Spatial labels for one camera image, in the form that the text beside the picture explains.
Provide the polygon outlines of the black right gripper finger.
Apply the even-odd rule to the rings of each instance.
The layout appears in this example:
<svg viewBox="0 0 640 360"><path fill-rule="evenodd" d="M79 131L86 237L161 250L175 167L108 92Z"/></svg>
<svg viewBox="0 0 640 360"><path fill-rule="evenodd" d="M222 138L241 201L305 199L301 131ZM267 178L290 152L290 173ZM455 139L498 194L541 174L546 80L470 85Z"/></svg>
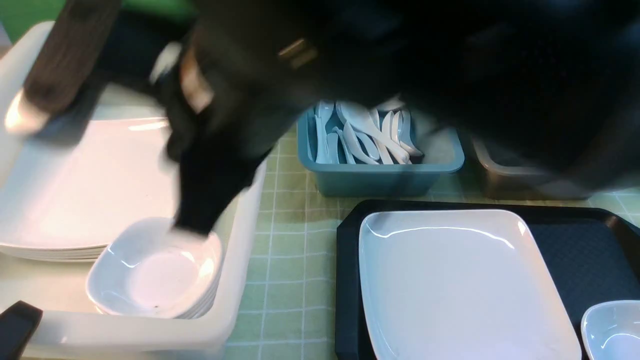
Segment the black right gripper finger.
<svg viewBox="0 0 640 360"><path fill-rule="evenodd" d="M120 0L67 0L4 119L9 133L38 133L74 104L121 11Z"/></svg>

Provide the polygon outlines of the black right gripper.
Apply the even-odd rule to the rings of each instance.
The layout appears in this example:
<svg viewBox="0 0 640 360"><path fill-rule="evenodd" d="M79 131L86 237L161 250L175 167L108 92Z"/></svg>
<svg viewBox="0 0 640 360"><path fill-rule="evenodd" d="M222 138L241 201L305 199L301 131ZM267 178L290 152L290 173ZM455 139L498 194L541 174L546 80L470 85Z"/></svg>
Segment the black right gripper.
<svg viewBox="0 0 640 360"><path fill-rule="evenodd" d="M208 235L295 121L320 100L321 29L302 20L197 20L158 84L178 164L173 227Z"/></svg>

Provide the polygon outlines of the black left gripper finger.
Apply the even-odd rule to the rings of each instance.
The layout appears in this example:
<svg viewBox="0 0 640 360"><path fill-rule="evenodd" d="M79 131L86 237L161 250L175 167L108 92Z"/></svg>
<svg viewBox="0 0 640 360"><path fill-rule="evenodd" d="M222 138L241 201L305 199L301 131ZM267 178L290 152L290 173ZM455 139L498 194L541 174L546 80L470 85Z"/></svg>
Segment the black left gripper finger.
<svg viewBox="0 0 640 360"><path fill-rule="evenodd" d="M19 300L0 314L0 358L19 360L37 330L43 310Z"/></svg>

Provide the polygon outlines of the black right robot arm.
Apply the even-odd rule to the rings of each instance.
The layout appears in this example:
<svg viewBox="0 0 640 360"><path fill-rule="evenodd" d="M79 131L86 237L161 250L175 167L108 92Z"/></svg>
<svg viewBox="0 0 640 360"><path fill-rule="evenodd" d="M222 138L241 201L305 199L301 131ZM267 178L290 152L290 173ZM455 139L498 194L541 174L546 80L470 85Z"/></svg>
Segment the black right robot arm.
<svg viewBox="0 0 640 360"><path fill-rule="evenodd" d="M67 0L2 112L32 135L107 83L166 112L174 227L207 235L302 112L406 105L522 155L551 198L639 185L637 0Z"/></svg>

